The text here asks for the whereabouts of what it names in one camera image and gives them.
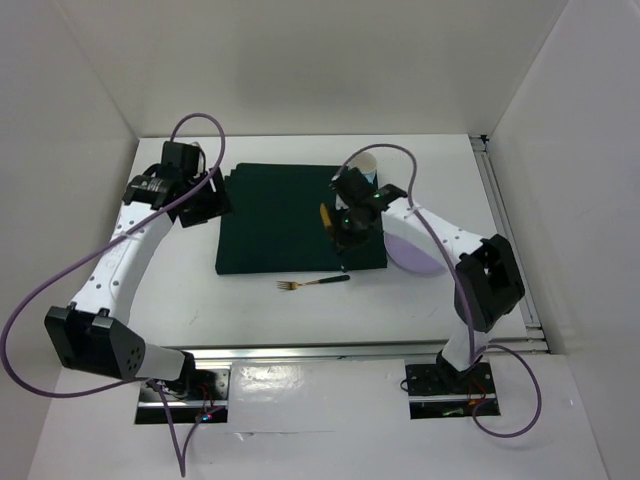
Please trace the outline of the light blue mug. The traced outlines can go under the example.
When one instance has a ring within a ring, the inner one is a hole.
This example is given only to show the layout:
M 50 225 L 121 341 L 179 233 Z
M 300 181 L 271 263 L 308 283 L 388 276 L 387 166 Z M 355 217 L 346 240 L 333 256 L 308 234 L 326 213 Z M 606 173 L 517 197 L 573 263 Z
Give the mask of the light blue mug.
M 377 177 L 377 160 L 369 151 L 358 154 L 349 164 L 350 169 L 358 169 L 371 184 Z

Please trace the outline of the lilac plate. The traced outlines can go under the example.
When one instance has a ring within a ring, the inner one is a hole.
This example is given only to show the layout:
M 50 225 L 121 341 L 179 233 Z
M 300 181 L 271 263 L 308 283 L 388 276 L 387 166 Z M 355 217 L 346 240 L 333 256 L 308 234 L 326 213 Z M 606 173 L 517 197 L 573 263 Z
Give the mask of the lilac plate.
M 391 261 L 408 273 L 437 276 L 445 272 L 445 268 L 440 263 L 398 236 L 385 233 L 384 245 Z

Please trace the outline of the gold knife black handle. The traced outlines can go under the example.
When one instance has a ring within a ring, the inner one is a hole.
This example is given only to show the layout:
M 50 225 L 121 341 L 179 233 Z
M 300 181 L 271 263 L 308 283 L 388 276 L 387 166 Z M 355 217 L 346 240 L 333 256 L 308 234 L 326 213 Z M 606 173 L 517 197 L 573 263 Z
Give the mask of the gold knife black handle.
M 332 217 L 331 217 L 331 211 L 330 209 L 327 207 L 327 205 L 325 203 L 321 203 L 320 204 L 320 217 L 321 217 L 321 221 L 323 224 L 323 228 L 325 229 L 329 240 L 331 242 L 332 245 L 332 249 L 334 251 L 334 253 L 337 255 L 338 257 L 338 261 L 339 261 L 339 265 L 340 265 L 340 270 L 342 272 L 346 271 L 346 267 L 344 266 L 344 262 L 342 260 L 341 257 L 341 253 L 338 250 L 338 245 L 336 243 L 336 234 L 335 234 L 335 228 L 333 226 L 333 221 L 332 221 Z

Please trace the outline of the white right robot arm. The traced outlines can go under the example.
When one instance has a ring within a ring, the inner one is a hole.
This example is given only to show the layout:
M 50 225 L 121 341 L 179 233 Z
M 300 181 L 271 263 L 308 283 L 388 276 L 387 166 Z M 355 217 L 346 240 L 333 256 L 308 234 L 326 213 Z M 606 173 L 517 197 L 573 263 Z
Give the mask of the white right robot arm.
M 456 327 L 436 359 L 436 379 L 460 391 L 488 347 L 498 321 L 524 297 L 525 287 L 510 242 L 496 234 L 468 232 L 416 203 L 392 185 L 375 187 L 357 169 L 332 178 L 334 206 L 320 215 L 339 253 L 364 244 L 376 230 L 398 237 L 449 269 L 454 281 Z

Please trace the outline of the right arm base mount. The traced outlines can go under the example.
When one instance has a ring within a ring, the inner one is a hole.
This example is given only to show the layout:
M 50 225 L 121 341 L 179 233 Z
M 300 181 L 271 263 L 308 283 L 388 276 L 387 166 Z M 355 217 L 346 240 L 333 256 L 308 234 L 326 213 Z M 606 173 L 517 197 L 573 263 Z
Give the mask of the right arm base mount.
M 488 362 L 482 362 L 466 378 L 447 385 L 433 363 L 408 364 L 400 388 L 408 395 L 412 420 L 500 416 L 500 407 Z

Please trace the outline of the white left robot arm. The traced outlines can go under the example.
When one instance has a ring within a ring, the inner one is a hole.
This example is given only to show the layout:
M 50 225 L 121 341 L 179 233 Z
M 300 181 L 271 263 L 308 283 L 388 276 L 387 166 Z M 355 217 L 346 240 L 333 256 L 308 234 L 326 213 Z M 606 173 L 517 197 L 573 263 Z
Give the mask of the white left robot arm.
M 153 345 L 128 326 L 147 267 L 175 223 L 189 228 L 231 212 L 220 172 L 209 174 L 198 143 L 167 141 L 161 160 L 135 176 L 89 279 L 66 307 L 52 307 L 45 328 L 63 367 L 123 381 L 152 378 L 176 399 L 204 374 L 192 354 Z

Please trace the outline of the dark green cloth placemat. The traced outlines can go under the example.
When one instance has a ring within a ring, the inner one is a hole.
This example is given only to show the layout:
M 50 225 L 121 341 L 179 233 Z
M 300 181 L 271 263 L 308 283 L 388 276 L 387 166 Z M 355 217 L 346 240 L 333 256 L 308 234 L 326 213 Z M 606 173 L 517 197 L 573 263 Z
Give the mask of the dark green cloth placemat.
M 219 275 L 384 269 L 383 235 L 339 255 L 320 206 L 336 200 L 330 165 L 240 163 L 225 178 L 233 211 L 221 218 Z

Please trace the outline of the gold fork black handle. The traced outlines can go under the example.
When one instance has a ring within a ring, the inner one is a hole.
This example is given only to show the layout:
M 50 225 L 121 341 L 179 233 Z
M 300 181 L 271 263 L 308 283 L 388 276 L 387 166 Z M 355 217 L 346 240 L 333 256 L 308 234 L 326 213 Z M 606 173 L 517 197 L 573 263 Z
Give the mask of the gold fork black handle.
M 306 286 L 342 283 L 342 282 L 347 282 L 350 279 L 351 277 L 348 274 L 342 274 L 342 275 L 330 276 L 330 277 L 325 277 L 325 278 L 306 281 L 306 282 L 277 281 L 276 286 L 278 289 L 283 291 L 294 291 Z

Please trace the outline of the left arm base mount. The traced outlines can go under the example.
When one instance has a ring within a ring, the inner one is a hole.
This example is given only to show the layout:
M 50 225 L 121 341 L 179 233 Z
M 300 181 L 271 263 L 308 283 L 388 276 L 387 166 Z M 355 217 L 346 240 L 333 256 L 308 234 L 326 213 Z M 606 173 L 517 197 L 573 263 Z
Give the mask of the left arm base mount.
M 231 380 L 229 366 L 214 365 L 200 371 L 187 389 L 156 380 L 156 387 L 140 387 L 134 423 L 166 425 L 167 405 L 171 420 L 177 425 L 222 424 L 228 421 L 228 399 Z

